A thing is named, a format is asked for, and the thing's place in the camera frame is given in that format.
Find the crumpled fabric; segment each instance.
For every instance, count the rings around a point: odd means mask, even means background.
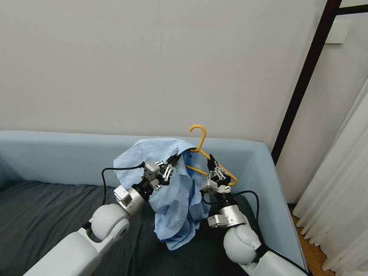
[[[209,206],[202,202],[201,186],[205,176],[187,170],[185,164],[206,170],[205,158],[195,148],[180,139],[142,139],[114,160],[114,167],[132,167],[142,162],[166,161],[174,154],[182,154],[172,172],[170,185],[161,186],[149,198],[155,211],[155,233],[169,250],[188,243],[208,217]],[[120,184],[125,188],[141,181],[143,169],[116,171]]]

